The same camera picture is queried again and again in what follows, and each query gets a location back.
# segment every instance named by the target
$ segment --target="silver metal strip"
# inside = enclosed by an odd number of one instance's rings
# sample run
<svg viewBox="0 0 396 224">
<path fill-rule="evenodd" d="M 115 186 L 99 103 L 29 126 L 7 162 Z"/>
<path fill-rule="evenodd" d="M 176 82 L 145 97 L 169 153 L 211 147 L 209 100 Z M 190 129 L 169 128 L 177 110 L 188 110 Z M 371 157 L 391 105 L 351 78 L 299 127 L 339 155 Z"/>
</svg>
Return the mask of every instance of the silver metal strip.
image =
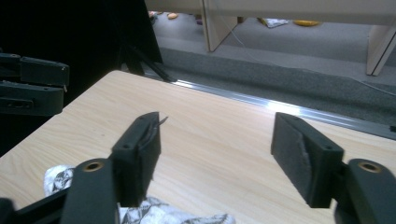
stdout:
<svg viewBox="0 0 396 224">
<path fill-rule="evenodd" d="M 155 78 L 151 74 L 146 74 L 147 77 Z M 267 109 L 273 110 L 275 112 L 284 112 L 288 114 L 292 114 L 294 116 L 298 116 L 300 118 L 312 119 L 321 121 L 324 123 L 332 124 L 335 126 L 348 128 L 351 130 L 355 130 L 362 133 L 369 133 L 372 135 L 396 140 L 396 133 L 392 132 L 388 125 L 374 123 L 361 119 L 353 119 L 346 116 L 318 111 L 302 106 L 290 105 L 281 103 L 278 101 L 268 100 L 256 96 L 246 95 L 243 93 L 238 93 L 234 91 L 226 91 L 223 89 L 213 88 L 197 83 L 192 83 L 188 81 L 178 80 L 177 82 L 173 82 L 172 84 L 185 87 L 197 91 L 204 91 L 208 93 L 212 93 L 218 96 L 226 97 L 229 99 L 234 99 L 237 101 L 245 102 L 252 105 L 264 106 Z"/>
</svg>

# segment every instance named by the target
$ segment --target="light wood tabletop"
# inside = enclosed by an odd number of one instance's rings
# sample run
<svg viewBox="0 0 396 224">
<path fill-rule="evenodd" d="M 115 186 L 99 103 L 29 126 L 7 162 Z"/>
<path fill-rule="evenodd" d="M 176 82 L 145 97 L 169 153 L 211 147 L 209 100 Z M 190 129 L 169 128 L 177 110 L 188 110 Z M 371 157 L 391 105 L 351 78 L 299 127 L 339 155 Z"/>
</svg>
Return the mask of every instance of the light wood tabletop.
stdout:
<svg viewBox="0 0 396 224">
<path fill-rule="evenodd" d="M 47 169 L 107 158 L 129 125 L 154 111 L 168 120 L 148 195 L 237 223 L 334 223 L 332 209 L 305 204 L 271 155 L 275 111 L 119 71 L 0 159 L 0 197 L 18 208 L 42 199 Z M 394 141 L 306 121 L 346 151 L 345 161 L 376 161 L 396 174 Z"/>
</svg>

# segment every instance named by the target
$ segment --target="gray carpet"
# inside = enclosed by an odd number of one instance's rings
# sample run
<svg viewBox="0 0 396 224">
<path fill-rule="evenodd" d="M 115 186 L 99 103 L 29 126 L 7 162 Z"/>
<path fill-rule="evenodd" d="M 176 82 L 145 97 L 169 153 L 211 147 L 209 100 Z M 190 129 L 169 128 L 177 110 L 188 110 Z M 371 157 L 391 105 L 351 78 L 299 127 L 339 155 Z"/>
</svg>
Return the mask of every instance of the gray carpet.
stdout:
<svg viewBox="0 0 396 224">
<path fill-rule="evenodd" d="M 288 24 L 291 28 L 269 30 L 249 19 L 234 29 L 248 43 L 245 49 L 230 35 L 215 52 L 206 52 L 202 27 L 193 24 L 193 16 L 181 15 L 177 20 L 160 18 L 154 24 L 163 55 L 160 66 L 172 77 L 396 126 L 396 97 L 361 83 L 396 94 L 396 50 L 379 77 L 364 73 L 368 26 L 323 23 L 310 30 L 316 39 L 311 36 L 307 45 L 308 35 L 301 27 Z M 252 36 L 258 25 L 262 30 Z M 349 33 L 340 34 L 343 30 Z M 263 38 L 265 45 L 258 43 Z M 252 61 L 246 53 L 266 62 Z M 282 61 L 285 58 L 292 62 Z"/>
</svg>

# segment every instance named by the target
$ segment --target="gray patterned fabric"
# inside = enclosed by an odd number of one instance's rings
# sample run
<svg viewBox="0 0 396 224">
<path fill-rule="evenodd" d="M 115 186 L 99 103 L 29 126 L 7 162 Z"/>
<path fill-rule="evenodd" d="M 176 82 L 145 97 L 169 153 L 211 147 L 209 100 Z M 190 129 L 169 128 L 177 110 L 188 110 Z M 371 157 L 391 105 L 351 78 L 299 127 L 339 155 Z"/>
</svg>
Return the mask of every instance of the gray patterned fabric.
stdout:
<svg viewBox="0 0 396 224">
<path fill-rule="evenodd" d="M 46 196 L 70 187 L 74 167 L 58 165 L 47 170 L 44 176 Z M 122 224 L 234 224 L 235 219 L 228 215 L 197 217 L 175 208 L 154 197 L 147 197 L 137 208 L 119 207 Z"/>
</svg>

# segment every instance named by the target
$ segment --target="wire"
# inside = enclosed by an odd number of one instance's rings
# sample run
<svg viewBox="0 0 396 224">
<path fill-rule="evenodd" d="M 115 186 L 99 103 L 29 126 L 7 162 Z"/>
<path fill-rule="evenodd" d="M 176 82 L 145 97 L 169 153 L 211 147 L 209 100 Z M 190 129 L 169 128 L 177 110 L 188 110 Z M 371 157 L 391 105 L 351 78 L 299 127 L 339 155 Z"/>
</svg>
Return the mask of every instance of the wire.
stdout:
<svg viewBox="0 0 396 224">
<path fill-rule="evenodd" d="M 220 11 L 219 0 L 215 0 L 214 2 L 215 2 L 215 5 L 216 5 L 217 10 Z M 233 31 L 233 29 L 228 25 L 227 21 L 224 20 L 224 16 L 223 16 L 223 15 L 220 15 L 220 18 L 221 18 L 221 20 L 223 21 L 223 23 L 225 24 L 225 26 L 230 30 L 230 32 L 231 32 L 231 34 L 233 35 L 233 37 L 235 38 L 235 40 L 243 47 L 244 52 L 246 53 L 246 55 L 247 55 L 251 60 L 253 60 L 253 61 L 255 61 L 255 62 L 259 62 L 259 63 L 271 64 L 271 65 L 278 66 L 278 67 L 291 68 L 291 69 L 304 69 L 304 70 L 306 70 L 306 71 L 308 71 L 308 72 L 312 72 L 312 73 L 316 73 L 316 74 L 321 74 L 320 72 L 317 72 L 317 71 L 314 71 L 314 70 L 310 70 L 310 69 L 306 69 L 306 68 L 286 67 L 286 66 L 283 66 L 283 65 L 279 65 L 279 64 L 276 64 L 276 63 L 271 63 L 271 62 L 268 62 L 268 61 L 262 61 L 262 60 L 259 60 L 259 59 L 255 58 L 253 55 L 251 55 L 251 54 L 248 52 L 247 47 L 246 47 L 246 45 L 244 44 L 244 42 L 235 34 L 235 32 Z M 377 88 L 377 87 L 375 87 L 375 86 L 372 86 L 372 85 L 370 85 L 370 84 L 368 84 L 368 83 L 365 83 L 365 82 L 363 82 L 363 81 L 357 80 L 356 78 L 353 78 L 353 77 L 346 77 L 346 78 L 349 78 L 349 79 L 352 79 L 352 80 L 354 80 L 354 81 L 357 81 L 357 82 L 359 82 L 360 84 L 362 84 L 362 85 L 364 85 L 364 86 L 366 86 L 366 87 L 372 88 L 372 89 L 374 89 L 374 90 L 376 90 L 376 91 L 381 91 L 381 92 L 383 92 L 383 93 L 385 93 L 385 94 L 392 95 L 392 96 L 396 96 L 396 93 L 393 93 L 393 92 L 390 92 L 390 91 L 384 91 L 384 90 L 379 89 L 379 88 Z"/>
</svg>

